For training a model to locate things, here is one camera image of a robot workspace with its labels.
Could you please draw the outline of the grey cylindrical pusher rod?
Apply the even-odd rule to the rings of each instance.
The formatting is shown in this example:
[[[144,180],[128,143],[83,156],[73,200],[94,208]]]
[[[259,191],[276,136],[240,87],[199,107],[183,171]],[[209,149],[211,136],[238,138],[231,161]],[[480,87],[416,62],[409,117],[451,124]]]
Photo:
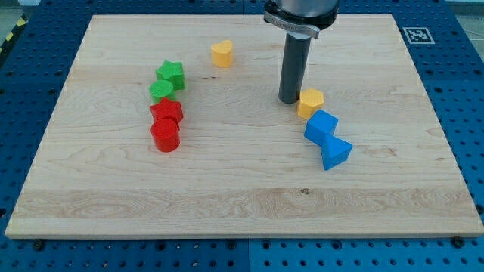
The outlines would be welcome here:
[[[310,36],[286,34],[278,92],[280,101],[285,104],[294,104],[299,100],[311,40]]]

